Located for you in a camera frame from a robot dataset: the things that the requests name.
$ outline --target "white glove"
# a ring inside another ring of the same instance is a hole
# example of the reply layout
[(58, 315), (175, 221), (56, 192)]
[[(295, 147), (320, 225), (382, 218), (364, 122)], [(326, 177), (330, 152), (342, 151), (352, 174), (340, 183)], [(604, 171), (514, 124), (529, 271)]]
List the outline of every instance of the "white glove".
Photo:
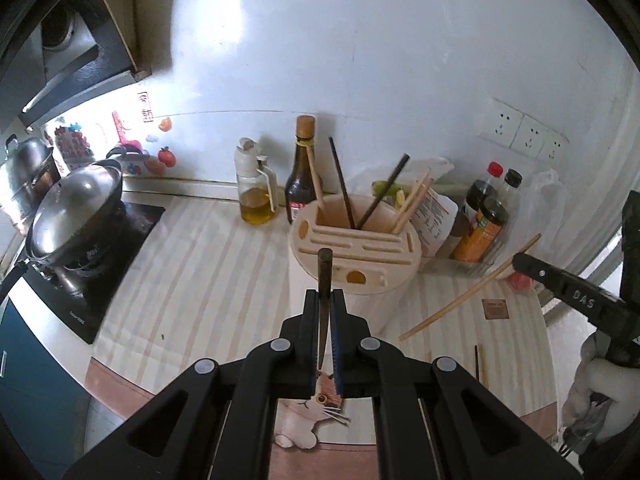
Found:
[(593, 392), (606, 395), (613, 403), (595, 439), (601, 444), (626, 430), (640, 412), (640, 369), (623, 368), (597, 359), (594, 334), (582, 344), (580, 357), (574, 384), (562, 407), (562, 423), (570, 426), (582, 418), (590, 408)]

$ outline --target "brown label on tablecloth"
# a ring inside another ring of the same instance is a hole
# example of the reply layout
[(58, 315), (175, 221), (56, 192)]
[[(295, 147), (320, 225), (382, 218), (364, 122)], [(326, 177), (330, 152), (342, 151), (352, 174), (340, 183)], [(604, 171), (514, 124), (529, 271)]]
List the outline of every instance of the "brown label on tablecloth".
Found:
[(506, 300), (482, 300), (485, 319), (509, 319)]

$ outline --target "cabinet door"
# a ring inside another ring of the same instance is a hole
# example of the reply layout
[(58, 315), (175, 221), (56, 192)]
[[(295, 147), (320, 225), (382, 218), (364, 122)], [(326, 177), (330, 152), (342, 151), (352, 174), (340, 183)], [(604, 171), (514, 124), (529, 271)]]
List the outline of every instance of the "cabinet door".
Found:
[(0, 322), (0, 413), (46, 480), (82, 455), (89, 394), (31, 333), (11, 301)]

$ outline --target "black bottle cap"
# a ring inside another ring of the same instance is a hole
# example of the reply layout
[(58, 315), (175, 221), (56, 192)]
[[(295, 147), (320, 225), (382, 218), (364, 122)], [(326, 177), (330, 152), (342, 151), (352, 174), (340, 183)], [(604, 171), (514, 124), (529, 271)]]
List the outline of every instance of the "black bottle cap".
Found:
[(516, 170), (507, 171), (507, 175), (504, 177), (504, 181), (514, 189), (518, 189), (522, 184), (522, 175)]

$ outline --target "wall socket panel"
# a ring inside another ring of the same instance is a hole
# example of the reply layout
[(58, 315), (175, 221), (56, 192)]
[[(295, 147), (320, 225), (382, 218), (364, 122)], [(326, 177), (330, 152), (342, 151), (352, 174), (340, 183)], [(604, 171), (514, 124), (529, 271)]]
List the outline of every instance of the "wall socket panel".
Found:
[(569, 148), (558, 132), (497, 99), (485, 110), (480, 137), (555, 169)]

